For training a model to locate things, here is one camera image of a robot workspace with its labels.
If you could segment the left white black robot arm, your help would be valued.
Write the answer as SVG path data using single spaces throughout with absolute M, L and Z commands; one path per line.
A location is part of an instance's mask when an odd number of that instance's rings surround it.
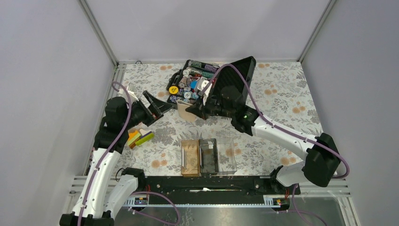
M 61 216 L 61 226 L 112 226 L 126 199 L 132 193 L 139 194 L 145 190 L 143 170 L 127 168 L 117 185 L 107 193 L 112 171 L 128 141 L 129 129 L 140 123 L 150 126 L 172 109 L 171 104 L 147 91 L 143 95 L 150 103 L 148 107 L 131 95 L 107 101 L 105 116 L 95 135 L 87 179 L 71 213 Z

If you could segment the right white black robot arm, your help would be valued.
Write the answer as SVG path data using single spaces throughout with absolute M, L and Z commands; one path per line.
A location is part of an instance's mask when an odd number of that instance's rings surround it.
M 233 86 L 223 88 L 221 94 L 216 97 L 198 98 L 186 111 L 204 120 L 210 115 L 228 117 L 237 131 L 265 138 L 300 157 L 301 162 L 279 166 L 270 174 L 270 188 L 276 194 L 281 194 L 289 186 L 302 182 L 327 187 L 342 162 L 338 157 L 335 142 L 329 134 L 309 135 L 272 122 L 256 109 L 246 105 L 243 95 Z

